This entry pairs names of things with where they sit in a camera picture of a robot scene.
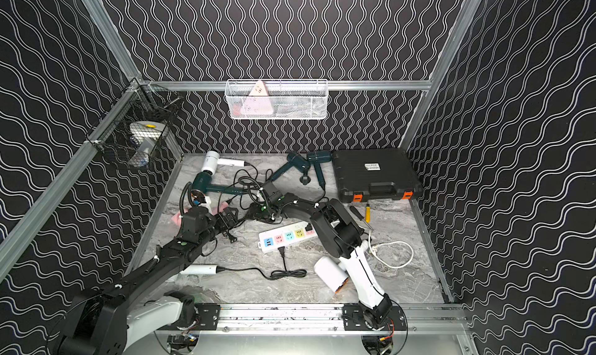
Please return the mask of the black plastic tool case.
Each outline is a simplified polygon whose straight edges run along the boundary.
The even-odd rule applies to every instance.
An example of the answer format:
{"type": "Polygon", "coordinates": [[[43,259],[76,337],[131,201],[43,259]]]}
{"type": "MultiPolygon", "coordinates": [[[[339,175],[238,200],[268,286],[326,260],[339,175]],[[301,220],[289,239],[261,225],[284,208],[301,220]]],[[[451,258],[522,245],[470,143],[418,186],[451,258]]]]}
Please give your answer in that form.
{"type": "Polygon", "coordinates": [[[338,199],[343,203],[415,199],[423,186],[401,148],[332,153],[338,199]]]}

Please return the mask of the white hair dryer front left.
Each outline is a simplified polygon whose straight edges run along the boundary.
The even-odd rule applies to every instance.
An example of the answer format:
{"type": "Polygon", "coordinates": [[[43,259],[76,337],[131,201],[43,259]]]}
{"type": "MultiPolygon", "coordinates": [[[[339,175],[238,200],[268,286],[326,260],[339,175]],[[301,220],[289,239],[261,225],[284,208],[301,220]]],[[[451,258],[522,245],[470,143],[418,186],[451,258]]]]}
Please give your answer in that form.
{"type": "Polygon", "coordinates": [[[181,275],[215,275],[219,266],[212,264],[192,264],[180,272],[181,275]]]}

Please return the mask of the white bottle in mesh basket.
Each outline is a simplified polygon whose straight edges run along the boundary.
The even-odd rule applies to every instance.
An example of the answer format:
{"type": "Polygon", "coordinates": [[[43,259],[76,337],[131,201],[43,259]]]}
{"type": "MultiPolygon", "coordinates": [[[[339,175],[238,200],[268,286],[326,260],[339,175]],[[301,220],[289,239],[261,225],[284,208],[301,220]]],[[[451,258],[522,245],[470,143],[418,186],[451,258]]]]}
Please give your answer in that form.
{"type": "Polygon", "coordinates": [[[151,138],[142,138],[133,156],[129,159],[128,165],[134,168],[141,168],[149,164],[150,156],[155,147],[155,140],[151,138]]]}

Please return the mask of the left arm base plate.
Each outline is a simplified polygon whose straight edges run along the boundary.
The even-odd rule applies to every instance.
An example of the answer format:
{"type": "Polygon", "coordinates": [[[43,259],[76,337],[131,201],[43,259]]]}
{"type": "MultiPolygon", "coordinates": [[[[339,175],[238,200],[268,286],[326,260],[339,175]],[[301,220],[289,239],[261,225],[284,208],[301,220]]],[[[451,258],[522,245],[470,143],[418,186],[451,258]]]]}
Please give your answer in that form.
{"type": "Polygon", "coordinates": [[[186,330],[190,331],[214,331],[220,319],[221,306],[214,303],[200,303],[194,306],[192,325],[186,330]]]}

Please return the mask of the dark green hair dryer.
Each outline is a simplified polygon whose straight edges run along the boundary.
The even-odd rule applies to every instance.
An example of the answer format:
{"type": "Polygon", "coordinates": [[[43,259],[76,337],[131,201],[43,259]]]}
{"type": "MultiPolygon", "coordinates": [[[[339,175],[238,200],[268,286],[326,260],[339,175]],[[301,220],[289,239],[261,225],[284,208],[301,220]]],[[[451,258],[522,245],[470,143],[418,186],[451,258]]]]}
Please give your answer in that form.
{"type": "Polygon", "coordinates": [[[323,163],[328,163],[332,160],[332,154],[329,151],[316,151],[316,152],[309,152],[307,153],[307,158],[302,159],[300,163],[299,171],[301,171],[302,176],[300,178],[300,182],[306,186],[310,182],[310,177],[308,176],[308,172],[311,167],[314,168],[316,173],[319,186],[322,190],[326,190],[326,180],[324,178],[324,173],[322,170],[321,165],[323,163]]]}
{"type": "Polygon", "coordinates": [[[275,181],[279,179],[288,170],[295,168],[302,173],[300,182],[306,186],[311,181],[308,172],[310,170],[310,162],[297,152],[291,152],[287,155],[287,162],[276,170],[266,181],[275,181]]]}

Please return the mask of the small white hair dryer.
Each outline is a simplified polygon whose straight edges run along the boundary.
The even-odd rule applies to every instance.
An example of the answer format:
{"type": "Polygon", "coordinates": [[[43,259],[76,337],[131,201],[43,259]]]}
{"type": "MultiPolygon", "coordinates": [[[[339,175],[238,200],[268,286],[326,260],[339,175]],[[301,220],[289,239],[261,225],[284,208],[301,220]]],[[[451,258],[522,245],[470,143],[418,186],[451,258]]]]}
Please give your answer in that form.
{"type": "Polygon", "coordinates": [[[214,175],[219,166],[235,166],[244,167],[245,161],[239,159],[222,158],[216,151],[209,151],[206,153],[201,172],[207,172],[209,175],[214,175]]]}

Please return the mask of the white hair dryer front right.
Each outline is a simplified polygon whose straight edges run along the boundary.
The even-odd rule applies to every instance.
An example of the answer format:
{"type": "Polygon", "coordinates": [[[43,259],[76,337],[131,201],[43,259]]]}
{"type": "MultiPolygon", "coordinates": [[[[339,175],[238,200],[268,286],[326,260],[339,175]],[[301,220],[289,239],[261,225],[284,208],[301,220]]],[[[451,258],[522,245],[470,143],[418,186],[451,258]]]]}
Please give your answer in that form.
{"type": "Polygon", "coordinates": [[[330,257],[321,257],[314,265],[314,272],[335,294],[349,280],[348,274],[330,257]]]}

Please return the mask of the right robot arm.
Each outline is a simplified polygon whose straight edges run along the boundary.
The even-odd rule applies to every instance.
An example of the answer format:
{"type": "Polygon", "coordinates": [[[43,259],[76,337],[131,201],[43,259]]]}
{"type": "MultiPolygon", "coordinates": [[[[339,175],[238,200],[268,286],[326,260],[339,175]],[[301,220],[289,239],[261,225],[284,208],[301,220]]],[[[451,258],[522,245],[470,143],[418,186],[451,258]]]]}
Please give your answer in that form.
{"type": "Polygon", "coordinates": [[[273,223],[278,218],[293,218],[309,223],[325,250],[338,259],[358,293],[365,322],[374,329],[382,328],[391,313],[393,302],[381,288],[366,260],[362,229],[341,201],[323,203],[303,199],[294,193],[283,193],[271,181],[259,185],[264,204],[250,206],[249,218],[273,223]]]}

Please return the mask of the pink triangle card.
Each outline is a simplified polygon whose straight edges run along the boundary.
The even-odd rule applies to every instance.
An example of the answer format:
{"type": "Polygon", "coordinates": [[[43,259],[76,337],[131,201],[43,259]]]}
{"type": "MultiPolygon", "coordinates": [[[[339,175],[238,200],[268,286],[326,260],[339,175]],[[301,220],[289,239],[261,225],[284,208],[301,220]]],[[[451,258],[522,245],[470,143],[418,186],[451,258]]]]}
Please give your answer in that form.
{"type": "Polygon", "coordinates": [[[245,97],[240,114],[243,117],[268,117],[274,114],[274,108],[263,80],[258,80],[245,97]]]}

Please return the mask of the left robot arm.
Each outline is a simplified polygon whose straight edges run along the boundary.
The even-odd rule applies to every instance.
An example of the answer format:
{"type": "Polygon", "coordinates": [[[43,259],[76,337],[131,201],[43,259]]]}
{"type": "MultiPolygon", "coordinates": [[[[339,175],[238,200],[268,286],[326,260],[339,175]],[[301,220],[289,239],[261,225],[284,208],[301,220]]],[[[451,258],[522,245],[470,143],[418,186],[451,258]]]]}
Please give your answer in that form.
{"type": "Polygon", "coordinates": [[[238,210],[226,207],[215,215],[191,207],[175,238],[156,247],[153,259],[121,279],[75,296],[63,318],[52,354],[121,354],[127,341],[127,316],[149,292],[203,255],[203,247],[240,222],[238,210]]]}

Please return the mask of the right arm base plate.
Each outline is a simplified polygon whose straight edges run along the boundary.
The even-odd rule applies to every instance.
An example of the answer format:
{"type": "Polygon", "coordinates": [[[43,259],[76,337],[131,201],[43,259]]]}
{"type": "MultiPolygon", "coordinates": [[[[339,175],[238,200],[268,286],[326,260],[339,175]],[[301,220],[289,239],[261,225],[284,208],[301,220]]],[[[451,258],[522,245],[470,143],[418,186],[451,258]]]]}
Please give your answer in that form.
{"type": "Polygon", "coordinates": [[[341,309],[341,319],[346,331],[408,330],[407,317],[400,305],[379,311],[360,304],[346,304],[341,309]]]}

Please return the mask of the pink hair dryer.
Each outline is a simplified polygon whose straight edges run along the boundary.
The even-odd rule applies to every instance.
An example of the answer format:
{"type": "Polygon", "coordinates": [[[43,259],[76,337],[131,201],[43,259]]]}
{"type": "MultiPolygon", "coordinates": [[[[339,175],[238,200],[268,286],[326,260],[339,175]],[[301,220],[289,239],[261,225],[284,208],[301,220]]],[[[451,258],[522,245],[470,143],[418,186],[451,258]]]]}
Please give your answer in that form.
{"type": "MultiPolygon", "coordinates": [[[[229,207],[229,204],[228,202],[224,201],[219,205],[219,207],[211,207],[209,204],[201,204],[200,207],[205,207],[208,210],[210,210],[212,215],[216,215],[218,213],[223,212],[224,209],[229,207]]],[[[177,212],[175,215],[172,216],[171,221],[177,226],[180,226],[182,224],[182,218],[183,216],[181,215],[181,213],[177,212]]]]}

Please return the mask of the white multicolour power strip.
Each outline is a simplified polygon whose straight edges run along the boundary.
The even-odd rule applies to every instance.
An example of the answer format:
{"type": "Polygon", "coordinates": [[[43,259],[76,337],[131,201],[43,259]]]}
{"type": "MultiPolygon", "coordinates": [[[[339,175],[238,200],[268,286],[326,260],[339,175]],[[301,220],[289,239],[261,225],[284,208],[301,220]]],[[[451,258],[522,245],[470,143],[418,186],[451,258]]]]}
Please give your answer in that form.
{"type": "Polygon", "coordinates": [[[318,235],[310,223],[299,221],[283,227],[260,232],[259,249],[264,253],[271,253],[280,247],[291,246],[317,237],[318,235]]]}

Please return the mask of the clear wall basket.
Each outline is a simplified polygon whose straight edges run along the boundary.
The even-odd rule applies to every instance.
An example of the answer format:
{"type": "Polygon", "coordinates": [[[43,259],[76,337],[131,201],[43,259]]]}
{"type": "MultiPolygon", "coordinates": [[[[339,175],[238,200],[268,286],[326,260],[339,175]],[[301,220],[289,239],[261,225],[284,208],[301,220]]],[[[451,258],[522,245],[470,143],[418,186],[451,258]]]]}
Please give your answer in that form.
{"type": "Polygon", "coordinates": [[[327,117],[328,81],[259,79],[266,84],[274,108],[268,117],[243,117],[241,105],[258,80],[228,80],[224,96],[230,117],[237,120],[323,120],[327,117]]]}

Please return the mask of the large green orange hair dryer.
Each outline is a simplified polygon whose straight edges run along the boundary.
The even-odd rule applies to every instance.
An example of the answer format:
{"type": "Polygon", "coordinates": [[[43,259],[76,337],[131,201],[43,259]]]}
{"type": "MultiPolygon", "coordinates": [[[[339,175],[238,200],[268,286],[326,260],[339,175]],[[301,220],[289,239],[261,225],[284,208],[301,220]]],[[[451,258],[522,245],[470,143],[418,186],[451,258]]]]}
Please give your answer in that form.
{"type": "Polygon", "coordinates": [[[209,193],[225,193],[232,195],[230,191],[231,185],[219,185],[213,184],[213,175],[209,175],[207,172],[198,173],[194,180],[190,183],[187,197],[189,203],[192,205],[192,195],[197,196],[198,194],[208,195],[209,193]]]}

